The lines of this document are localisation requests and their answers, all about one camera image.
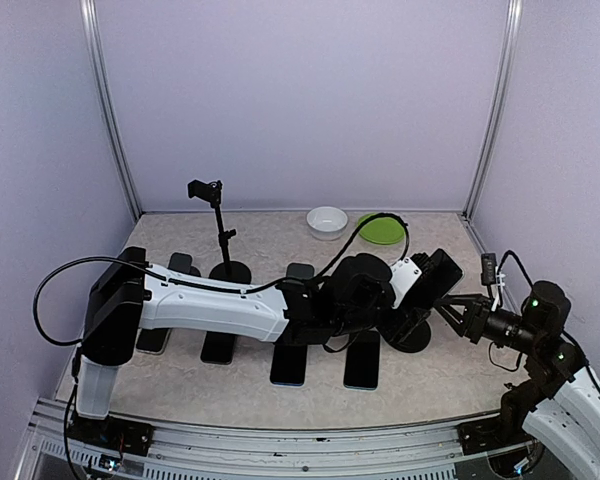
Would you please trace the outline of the phone with clear case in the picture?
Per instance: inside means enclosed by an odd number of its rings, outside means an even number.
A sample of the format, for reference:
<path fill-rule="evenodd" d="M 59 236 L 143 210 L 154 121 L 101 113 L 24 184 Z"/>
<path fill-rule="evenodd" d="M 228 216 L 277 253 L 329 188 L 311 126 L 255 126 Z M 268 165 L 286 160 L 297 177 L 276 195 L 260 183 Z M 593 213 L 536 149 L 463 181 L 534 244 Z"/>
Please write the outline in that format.
<path fill-rule="evenodd" d="M 170 329 L 141 329 L 135 349 L 146 354 L 161 355 L 166 349 L 170 333 Z"/>

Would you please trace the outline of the purple edged black phone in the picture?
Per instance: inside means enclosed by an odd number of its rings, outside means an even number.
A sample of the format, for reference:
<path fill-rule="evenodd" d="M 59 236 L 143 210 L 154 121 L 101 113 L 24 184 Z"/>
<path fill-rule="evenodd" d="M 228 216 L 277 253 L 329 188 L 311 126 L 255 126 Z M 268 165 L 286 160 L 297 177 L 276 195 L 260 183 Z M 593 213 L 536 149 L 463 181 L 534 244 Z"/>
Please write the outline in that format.
<path fill-rule="evenodd" d="M 237 336 L 233 334 L 207 332 L 200 360 L 206 364 L 229 365 L 232 363 Z"/>

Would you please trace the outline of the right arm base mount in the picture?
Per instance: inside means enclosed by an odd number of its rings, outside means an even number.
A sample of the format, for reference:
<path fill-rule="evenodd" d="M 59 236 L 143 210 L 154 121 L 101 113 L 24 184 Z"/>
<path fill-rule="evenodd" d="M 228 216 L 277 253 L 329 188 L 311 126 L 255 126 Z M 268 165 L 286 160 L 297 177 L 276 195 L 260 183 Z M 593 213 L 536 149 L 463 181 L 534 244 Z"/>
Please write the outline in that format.
<path fill-rule="evenodd" d="M 457 426 L 464 455 L 473 455 L 517 445 L 532 440 L 521 429 L 509 430 L 498 416 L 463 422 Z"/>

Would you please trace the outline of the blue edged black phone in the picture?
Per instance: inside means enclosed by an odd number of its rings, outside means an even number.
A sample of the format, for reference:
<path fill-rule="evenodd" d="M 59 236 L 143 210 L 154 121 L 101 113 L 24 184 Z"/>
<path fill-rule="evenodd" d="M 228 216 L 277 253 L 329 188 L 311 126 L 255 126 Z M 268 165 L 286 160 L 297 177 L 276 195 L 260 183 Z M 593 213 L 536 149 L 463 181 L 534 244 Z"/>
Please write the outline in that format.
<path fill-rule="evenodd" d="M 302 386 L 305 382 L 307 346 L 278 345 L 274 347 L 270 382 L 274 385 Z"/>

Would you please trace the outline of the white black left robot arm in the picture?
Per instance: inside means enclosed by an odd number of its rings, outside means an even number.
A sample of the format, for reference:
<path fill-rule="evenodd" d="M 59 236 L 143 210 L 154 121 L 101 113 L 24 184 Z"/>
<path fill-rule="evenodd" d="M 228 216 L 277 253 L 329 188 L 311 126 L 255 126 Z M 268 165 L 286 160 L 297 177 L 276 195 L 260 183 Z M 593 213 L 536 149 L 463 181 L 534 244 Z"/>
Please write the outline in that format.
<path fill-rule="evenodd" d="M 388 265 L 360 253 L 327 276 L 283 277 L 268 285 L 200 278 L 150 265 L 130 247 L 91 287 L 81 346 L 76 409 L 82 430 L 101 445 L 120 434 L 109 414 L 119 368 L 139 330 L 191 329 L 291 346 L 378 328 L 399 316 L 433 267 L 417 254 Z"/>

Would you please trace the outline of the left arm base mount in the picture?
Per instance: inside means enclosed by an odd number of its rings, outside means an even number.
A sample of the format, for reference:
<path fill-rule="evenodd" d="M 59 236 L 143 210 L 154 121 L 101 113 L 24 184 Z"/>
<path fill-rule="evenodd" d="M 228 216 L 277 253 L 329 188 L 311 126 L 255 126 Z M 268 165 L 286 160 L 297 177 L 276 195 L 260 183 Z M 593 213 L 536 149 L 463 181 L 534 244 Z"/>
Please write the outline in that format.
<path fill-rule="evenodd" d="M 108 416 L 104 420 L 74 416 L 69 421 L 68 437 L 84 444 L 146 457 L 154 435 L 148 423 Z"/>

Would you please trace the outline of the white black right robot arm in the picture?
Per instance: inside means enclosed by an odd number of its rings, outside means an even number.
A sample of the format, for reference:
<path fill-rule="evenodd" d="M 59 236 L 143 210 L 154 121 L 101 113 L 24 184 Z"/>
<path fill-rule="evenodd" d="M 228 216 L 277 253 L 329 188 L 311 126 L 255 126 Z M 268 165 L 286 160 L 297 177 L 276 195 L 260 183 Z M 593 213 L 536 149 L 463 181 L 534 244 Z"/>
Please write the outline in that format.
<path fill-rule="evenodd" d="M 600 380 L 564 331 L 571 309 L 564 291 L 537 281 L 518 314 L 479 294 L 448 295 L 434 307 L 459 336 L 485 338 L 526 358 L 528 378 L 502 396 L 498 415 L 460 425 L 464 451 L 530 436 L 576 478 L 600 479 Z"/>

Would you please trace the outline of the short black pole phone stand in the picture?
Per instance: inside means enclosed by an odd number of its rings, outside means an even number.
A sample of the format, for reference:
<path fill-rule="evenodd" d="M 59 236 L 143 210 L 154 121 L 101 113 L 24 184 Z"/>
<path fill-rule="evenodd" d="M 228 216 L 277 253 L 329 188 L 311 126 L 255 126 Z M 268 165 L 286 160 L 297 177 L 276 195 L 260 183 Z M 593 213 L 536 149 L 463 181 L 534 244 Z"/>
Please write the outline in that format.
<path fill-rule="evenodd" d="M 382 334 L 384 340 L 393 349 L 402 353 L 418 353 L 423 351 L 431 341 L 431 327 L 427 321 L 420 322 L 409 334 Z"/>

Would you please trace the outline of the dark round base phone stand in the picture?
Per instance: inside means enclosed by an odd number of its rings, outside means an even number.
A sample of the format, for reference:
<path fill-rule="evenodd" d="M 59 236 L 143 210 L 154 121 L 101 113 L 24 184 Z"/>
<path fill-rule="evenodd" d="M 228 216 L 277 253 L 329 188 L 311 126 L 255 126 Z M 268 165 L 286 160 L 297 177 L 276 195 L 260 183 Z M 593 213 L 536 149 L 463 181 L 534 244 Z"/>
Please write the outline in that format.
<path fill-rule="evenodd" d="M 313 278 L 315 275 L 315 268 L 313 265 L 306 263 L 290 263 L 286 269 L 286 276 L 298 280 L 308 280 Z"/>

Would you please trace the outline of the tall black pole phone stand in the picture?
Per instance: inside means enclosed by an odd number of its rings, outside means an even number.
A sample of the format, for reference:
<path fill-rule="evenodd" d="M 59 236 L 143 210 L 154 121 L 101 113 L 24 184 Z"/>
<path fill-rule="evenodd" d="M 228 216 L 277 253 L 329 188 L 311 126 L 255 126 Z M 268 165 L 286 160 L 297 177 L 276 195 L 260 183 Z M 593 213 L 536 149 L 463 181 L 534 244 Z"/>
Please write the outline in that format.
<path fill-rule="evenodd" d="M 222 188 L 223 184 L 220 180 L 205 183 L 194 179 L 187 185 L 188 197 L 207 202 L 215 214 L 222 262 L 212 268 L 209 277 L 214 280 L 249 284 L 252 279 L 249 267 L 244 263 L 232 260 L 230 257 L 229 241 L 236 235 L 236 230 L 226 230 L 224 227 L 221 211 Z"/>

